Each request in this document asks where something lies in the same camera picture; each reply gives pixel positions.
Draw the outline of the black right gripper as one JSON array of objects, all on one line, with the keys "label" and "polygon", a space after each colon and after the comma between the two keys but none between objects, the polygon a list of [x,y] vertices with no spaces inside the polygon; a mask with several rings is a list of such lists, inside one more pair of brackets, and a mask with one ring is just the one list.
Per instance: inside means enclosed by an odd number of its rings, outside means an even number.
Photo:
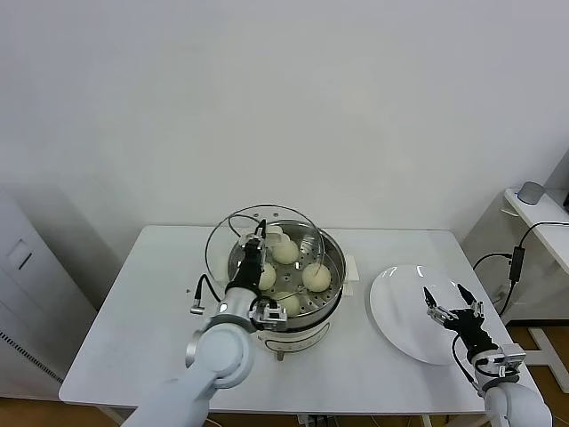
[{"label": "black right gripper", "polygon": [[484,351],[497,350],[498,345],[482,328],[485,321],[483,303],[462,284],[458,284],[457,288],[469,308],[449,311],[439,306],[432,293],[424,286],[423,293],[428,315],[439,325],[445,324],[446,329],[458,334],[467,349],[468,357],[475,357]]}]

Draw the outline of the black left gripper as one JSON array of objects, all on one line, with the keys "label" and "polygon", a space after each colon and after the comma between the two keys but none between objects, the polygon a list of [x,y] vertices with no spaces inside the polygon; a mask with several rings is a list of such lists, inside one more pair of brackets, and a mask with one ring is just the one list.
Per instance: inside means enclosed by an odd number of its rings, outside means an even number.
[{"label": "black left gripper", "polygon": [[266,239],[267,222],[261,220],[253,235],[256,246],[246,246],[252,239],[251,236],[245,235],[238,240],[238,244],[244,248],[244,259],[239,265],[235,277],[228,283],[228,289],[243,288],[253,293],[259,293],[260,277],[264,267],[264,246]]}]

